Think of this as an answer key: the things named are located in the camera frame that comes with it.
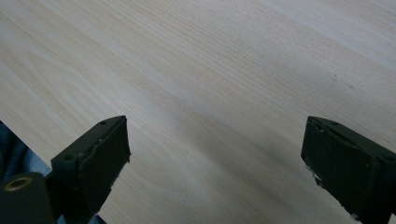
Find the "wood grain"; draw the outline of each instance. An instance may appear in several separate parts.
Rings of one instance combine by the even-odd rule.
[[[395,150],[391,0],[0,1],[0,120],[46,163],[125,114],[108,223],[356,223],[308,115]]]

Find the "dark blue cloth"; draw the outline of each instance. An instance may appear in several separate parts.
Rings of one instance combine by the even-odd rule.
[[[0,181],[21,173],[39,172],[47,175],[50,171],[48,165],[0,121]],[[60,217],[57,223],[64,224],[64,218]],[[106,223],[99,216],[95,216],[90,224]]]

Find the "blue fabric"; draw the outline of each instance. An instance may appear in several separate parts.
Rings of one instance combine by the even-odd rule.
[[[20,173],[39,172],[47,175],[50,171],[48,165],[0,121],[0,181]],[[64,218],[60,217],[57,223],[65,224]],[[90,224],[106,223],[99,216],[95,216]]]

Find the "black plastic part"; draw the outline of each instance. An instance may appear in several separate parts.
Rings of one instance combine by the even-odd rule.
[[[62,205],[66,222],[87,223],[100,210],[130,155],[126,118],[119,116],[99,122],[51,160],[51,201]]]
[[[362,223],[388,223],[396,199],[396,154],[328,120],[309,117],[302,158],[317,184]]]
[[[39,173],[15,175],[0,185],[0,223],[53,224],[44,176]]]

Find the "light wood surface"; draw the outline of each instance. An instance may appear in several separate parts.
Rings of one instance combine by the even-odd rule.
[[[108,223],[356,223],[305,120],[394,151],[395,74],[393,0],[0,1],[0,120],[46,163],[128,118]]]

